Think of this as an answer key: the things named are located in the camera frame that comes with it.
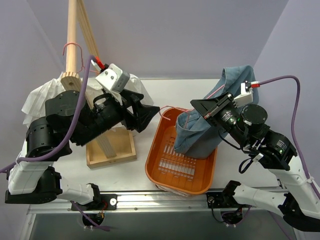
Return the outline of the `pink wire hanger front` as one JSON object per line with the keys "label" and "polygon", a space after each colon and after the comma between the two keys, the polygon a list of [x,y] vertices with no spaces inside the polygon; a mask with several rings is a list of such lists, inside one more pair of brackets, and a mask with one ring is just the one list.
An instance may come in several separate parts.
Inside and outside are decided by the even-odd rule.
{"label": "pink wire hanger front", "polygon": [[[223,89],[224,87],[225,87],[225,84],[223,84],[223,85],[220,86],[217,90],[215,90],[213,93],[211,93],[210,95],[208,95],[207,97],[205,97],[205,99],[206,99],[206,100],[207,100],[207,99],[210,99],[213,95],[215,95],[219,90]],[[187,114],[187,119],[186,119],[186,121],[185,121],[185,127],[186,127],[187,124],[188,124],[188,120],[189,120],[189,118],[190,118],[190,112],[194,110],[193,108],[192,108],[192,109],[185,109],[185,108],[181,108],[181,107],[175,107],[175,106],[171,106],[171,105],[165,105],[165,106],[163,106],[163,107],[160,108],[160,110],[159,110],[158,113],[159,113],[159,115],[160,115],[161,118],[164,118],[165,120],[168,120],[168,121],[170,121],[171,119],[170,119],[169,117],[164,116],[164,114],[162,113],[162,110],[163,110],[163,109],[167,109],[167,108],[172,108],[172,109],[175,109],[175,110],[179,110],[179,111]]]}

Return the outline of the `pink wire hanger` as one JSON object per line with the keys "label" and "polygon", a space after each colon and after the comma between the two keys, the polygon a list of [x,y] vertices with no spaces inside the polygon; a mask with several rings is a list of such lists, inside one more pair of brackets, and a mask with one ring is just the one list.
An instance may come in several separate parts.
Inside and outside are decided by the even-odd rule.
{"label": "pink wire hanger", "polygon": [[[80,50],[80,65],[81,68],[77,70],[77,48]],[[62,55],[65,56],[65,71],[75,70],[75,72],[81,73],[85,70],[83,50],[82,47],[76,42],[67,42],[63,46]]]}
{"label": "pink wire hanger", "polygon": [[[211,93],[210,95],[208,95],[207,97],[205,97],[205,99],[206,99],[206,100],[207,100],[207,99],[210,99],[213,95],[215,95],[219,90],[223,89],[224,87],[225,87],[225,84],[223,84],[223,85],[220,86],[217,90],[215,90],[213,93]],[[165,105],[165,106],[163,106],[163,107],[160,108],[160,110],[159,110],[158,113],[159,113],[159,115],[160,115],[161,118],[164,118],[165,120],[168,120],[168,121],[170,121],[171,119],[170,119],[169,117],[164,116],[164,114],[162,113],[162,110],[163,110],[163,109],[167,109],[167,108],[172,108],[172,109],[175,109],[175,110],[179,110],[179,111],[187,114],[187,119],[186,119],[186,121],[185,121],[185,127],[186,127],[187,124],[188,124],[188,120],[189,120],[189,118],[190,118],[190,112],[194,110],[193,108],[192,108],[192,109],[185,109],[185,108],[181,108],[181,107],[175,107],[175,106],[171,106],[171,105]]]}

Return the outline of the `white pleated skirt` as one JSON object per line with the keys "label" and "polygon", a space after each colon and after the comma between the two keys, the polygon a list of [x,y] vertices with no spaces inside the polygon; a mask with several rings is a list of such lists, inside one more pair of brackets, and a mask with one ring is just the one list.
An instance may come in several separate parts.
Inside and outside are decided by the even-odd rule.
{"label": "white pleated skirt", "polygon": [[[61,83],[61,78],[61,76],[53,78],[29,93],[21,109],[25,114],[23,125],[29,127],[34,120],[45,116],[45,101],[52,99],[65,91],[65,88]],[[147,92],[144,84],[136,75],[130,75],[130,79],[124,88],[129,91],[143,94],[143,99],[141,100],[142,104],[154,105],[154,101]],[[90,99],[94,99],[102,94],[102,86],[94,77],[88,79],[86,93]]]}

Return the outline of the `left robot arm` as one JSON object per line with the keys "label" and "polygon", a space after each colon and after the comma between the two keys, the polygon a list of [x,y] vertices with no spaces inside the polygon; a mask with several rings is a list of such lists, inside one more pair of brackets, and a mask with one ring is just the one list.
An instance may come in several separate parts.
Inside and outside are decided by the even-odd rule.
{"label": "left robot arm", "polygon": [[97,210],[103,204],[96,184],[73,184],[53,167],[70,155],[70,143],[85,146],[117,124],[142,132],[160,111],[143,104],[143,94],[124,89],[120,100],[103,91],[92,104],[79,102],[80,92],[67,90],[46,100],[45,115],[34,120],[14,166],[6,170],[6,204],[45,204],[56,199],[75,202],[81,210]]}

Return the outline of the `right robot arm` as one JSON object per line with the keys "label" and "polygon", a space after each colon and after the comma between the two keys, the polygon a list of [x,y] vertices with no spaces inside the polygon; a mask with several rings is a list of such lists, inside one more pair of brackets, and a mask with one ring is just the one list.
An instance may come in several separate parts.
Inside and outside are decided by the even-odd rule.
{"label": "right robot arm", "polygon": [[312,188],[312,180],[303,173],[303,165],[290,140],[266,125],[267,111],[257,104],[236,107],[234,97],[222,96],[199,102],[197,111],[219,131],[228,133],[249,162],[262,165],[287,188],[275,193],[248,187],[231,180],[222,192],[227,206],[250,205],[281,216],[291,227],[303,232],[319,232],[320,200]]}

